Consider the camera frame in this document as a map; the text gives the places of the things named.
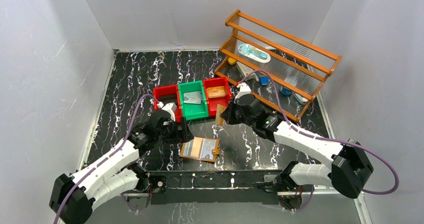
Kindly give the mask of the orange card holder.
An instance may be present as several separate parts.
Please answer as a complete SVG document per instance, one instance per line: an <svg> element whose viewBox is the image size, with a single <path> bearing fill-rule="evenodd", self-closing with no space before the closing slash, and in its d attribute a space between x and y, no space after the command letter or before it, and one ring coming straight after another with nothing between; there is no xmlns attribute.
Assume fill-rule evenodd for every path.
<svg viewBox="0 0 424 224"><path fill-rule="evenodd" d="M219 140L195 137L183 144L180 157L205 162L215 162L220 155Z"/></svg>

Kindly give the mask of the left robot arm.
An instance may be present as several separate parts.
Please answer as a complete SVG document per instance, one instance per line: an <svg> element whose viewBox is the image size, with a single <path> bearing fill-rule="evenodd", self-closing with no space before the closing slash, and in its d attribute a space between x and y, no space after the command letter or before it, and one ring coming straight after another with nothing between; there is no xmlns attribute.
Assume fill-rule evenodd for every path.
<svg viewBox="0 0 424 224"><path fill-rule="evenodd" d="M185 143L193 137L187 119L176 121L165 109L154 111L144 123L131 125L125 137L97 161L56 178L49 201L56 213L54 223L85 223L109 199L129 190L149 190L150 175L136 161L160 143Z"/></svg>

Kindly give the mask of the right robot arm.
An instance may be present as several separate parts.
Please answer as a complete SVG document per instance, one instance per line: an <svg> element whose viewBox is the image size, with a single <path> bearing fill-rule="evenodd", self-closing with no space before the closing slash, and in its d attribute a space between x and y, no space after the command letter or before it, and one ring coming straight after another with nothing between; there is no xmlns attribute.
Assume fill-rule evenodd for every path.
<svg viewBox="0 0 424 224"><path fill-rule="evenodd" d="M359 145L324 140L320 135L293 126L282 115L267 110L253 94L231 98L220 116L229 125L245 124L259 137L297 149L319 161L318 164L292 161L281 172L281 180L288 188L321 185L355 199L373 173L374 168Z"/></svg>

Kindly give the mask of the silver VIP card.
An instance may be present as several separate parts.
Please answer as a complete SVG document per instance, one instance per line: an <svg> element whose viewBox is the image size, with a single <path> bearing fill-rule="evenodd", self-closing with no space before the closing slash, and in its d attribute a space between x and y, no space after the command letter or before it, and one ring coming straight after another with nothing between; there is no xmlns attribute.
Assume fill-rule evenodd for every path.
<svg viewBox="0 0 424 224"><path fill-rule="evenodd" d="M213 150L216 148L217 140L214 139L204 139L201 143L201 152L200 159L203 160L213 160L214 154Z"/></svg>

